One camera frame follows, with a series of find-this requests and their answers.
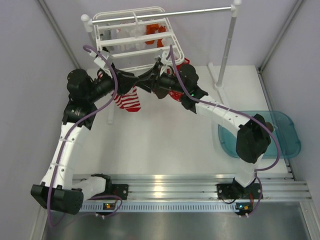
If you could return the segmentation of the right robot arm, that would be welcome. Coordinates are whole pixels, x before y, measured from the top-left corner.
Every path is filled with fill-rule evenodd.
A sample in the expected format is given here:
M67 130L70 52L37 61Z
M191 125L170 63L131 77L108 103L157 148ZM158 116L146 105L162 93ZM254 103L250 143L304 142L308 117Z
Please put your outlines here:
M272 132L263 116L250 116L230 109L214 100L208 92L198 86L199 76L190 64L174 69L172 74L162 71L156 63L148 71L138 75L137 86L145 91L168 94L181 93L182 106L197 115L207 117L227 129L236 138L236 154L240 158L238 170L221 200L245 199L254 192L257 180L257 165L271 143Z

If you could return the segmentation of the white clip sock hanger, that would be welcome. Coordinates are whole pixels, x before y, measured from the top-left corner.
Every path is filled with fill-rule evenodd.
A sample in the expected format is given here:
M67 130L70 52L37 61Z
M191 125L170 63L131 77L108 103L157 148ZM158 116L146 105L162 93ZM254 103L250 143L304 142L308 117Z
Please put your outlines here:
M128 72L150 69L160 53L173 48L177 65L185 54L159 6L99 12L89 21L98 50L108 50L117 69Z

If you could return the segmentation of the red snowflake sock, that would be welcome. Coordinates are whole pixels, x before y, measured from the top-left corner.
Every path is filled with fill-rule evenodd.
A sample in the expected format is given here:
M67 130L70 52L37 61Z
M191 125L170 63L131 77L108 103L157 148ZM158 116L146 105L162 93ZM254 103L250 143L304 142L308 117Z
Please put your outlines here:
M177 102L181 102L181 97L184 95L181 92L177 92L177 91L169 91L169 96L174 99Z

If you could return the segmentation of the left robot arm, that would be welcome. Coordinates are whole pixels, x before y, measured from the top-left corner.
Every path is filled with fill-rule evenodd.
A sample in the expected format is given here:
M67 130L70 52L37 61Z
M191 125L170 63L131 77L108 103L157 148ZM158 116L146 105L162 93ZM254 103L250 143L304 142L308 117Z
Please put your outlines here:
M113 194L110 176L96 173L73 184L76 162L92 129L98 109L95 103L106 96L126 94L138 82L133 73L114 70L116 79L100 69L92 79L84 69L72 70L67 76L69 101L63 112L58 144L40 184L31 188L32 197L48 212L77 214L85 200Z

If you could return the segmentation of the brown grey sock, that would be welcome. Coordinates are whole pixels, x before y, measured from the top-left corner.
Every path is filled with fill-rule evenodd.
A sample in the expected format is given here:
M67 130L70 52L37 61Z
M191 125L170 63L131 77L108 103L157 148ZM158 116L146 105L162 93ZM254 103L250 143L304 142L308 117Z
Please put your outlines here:
M169 90L163 89L163 88L158 88L155 90L154 94L157 96L158 99L164 99L168 94Z
M274 127L270 122L266 122L265 126L267 127L267 129L272 133L274 131Z

